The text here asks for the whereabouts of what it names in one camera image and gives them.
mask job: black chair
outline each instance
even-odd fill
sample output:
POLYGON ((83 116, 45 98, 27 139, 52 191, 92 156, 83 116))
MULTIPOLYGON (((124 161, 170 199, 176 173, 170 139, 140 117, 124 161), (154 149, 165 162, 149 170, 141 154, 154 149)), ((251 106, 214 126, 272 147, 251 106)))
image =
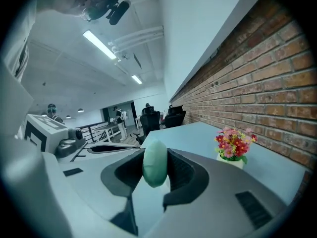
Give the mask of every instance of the black chair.
POLYGON ((183 111, 183 106, 169 106, 168 115, 165 116, 165 127, 173 128, 182 125, 186 111, 183 111))
POLYGON ((134 135, 137 136, 136 140, 139 142, 140 145, 143 144, 146 137, 149 135, 149 133, 151 131, 159 130, 159 117, 160 117, 159 111, 154 111, 154 112, 149 113, 149 114, 144 114, 140 117, 140 122, 141 122, 142 128, 143 128, 143 136, 139 136, 140 133, 133 133, 134 135))

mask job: flower pot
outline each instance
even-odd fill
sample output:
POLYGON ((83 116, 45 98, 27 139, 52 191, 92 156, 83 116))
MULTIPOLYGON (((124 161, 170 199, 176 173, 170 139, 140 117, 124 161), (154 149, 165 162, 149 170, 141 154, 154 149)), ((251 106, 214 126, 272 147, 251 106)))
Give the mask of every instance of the flower pot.
POLYGON ((244 162, 242 160, 228 161, 228 160, 225 160, 225 159, 221 158, 220 153, 218 153, 218 155, 217 155, 217 160, 225 162, 225 163, 228 163, 228 164, 231 164, 231 165, 234 165, 237 168, 243 169, 244 162))

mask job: white wall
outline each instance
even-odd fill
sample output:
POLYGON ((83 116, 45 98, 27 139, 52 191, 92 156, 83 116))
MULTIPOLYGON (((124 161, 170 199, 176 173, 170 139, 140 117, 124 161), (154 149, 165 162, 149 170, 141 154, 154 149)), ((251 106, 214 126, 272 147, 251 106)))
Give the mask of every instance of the white wall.
POLYGON ((170 100, 257 0, 159 0, 164 23, 164 83, 170 100))
POLYGON ((111 92, 104 92, 98 95, 96 94, 93 99, 87 100, 87 102, 83 103, 82 107, 90 110, 103 109, 106 107, 113 107, 120 103, 130 101, 138 102, 138 100, 145 97, 150 98, 146 99, 148 101, 141 101, 138 110, 140 110, 141 105, 145 107, 146 102, 154 105, 155 109, 158 111, 163 111, 164 109, 166 110, 169 106, 164 83, 158 82, 155 84, 151 83, 149 85, 136 85, 133 88, 122 87, 111 92))
POLYGON ((167 112, 169 106, 167 95, 165 93, 136 99, 134 100, 134 107, 137 116, 141 115, 142 109, 145 108, 146 103, 153 106, 155 111, 160 112, 164 112, 164 110, 167 112))
POLYGON ((93 123, 102 122, 102 114, 100 110, 94 110, 87 113, 83 113, 79 115, 76 119, 65 119, 65 125, 68 128, 76 128, 81 127, 93 123))

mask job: green sponge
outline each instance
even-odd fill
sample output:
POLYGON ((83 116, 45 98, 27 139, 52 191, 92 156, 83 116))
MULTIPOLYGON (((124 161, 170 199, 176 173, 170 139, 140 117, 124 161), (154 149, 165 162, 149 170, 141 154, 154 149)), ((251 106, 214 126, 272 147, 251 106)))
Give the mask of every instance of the green sponge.
POLYGON ((159 140, 153 141, 143 157, 143 177, 153 188, 161 186, 167 177, 167 148, 159 140))

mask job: ceiling light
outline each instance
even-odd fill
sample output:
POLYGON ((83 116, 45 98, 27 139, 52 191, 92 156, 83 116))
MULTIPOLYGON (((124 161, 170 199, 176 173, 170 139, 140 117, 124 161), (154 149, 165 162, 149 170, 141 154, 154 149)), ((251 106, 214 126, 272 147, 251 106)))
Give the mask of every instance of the ceiling light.
POLYGON ((110 59, 117 58, 91 31, 86 31, 84 37, 105 53, 110 59))
POLYGON ((141 80, 136 75, 132 76, 132 78, 137 81, 139 85, 142 84, 141 80))

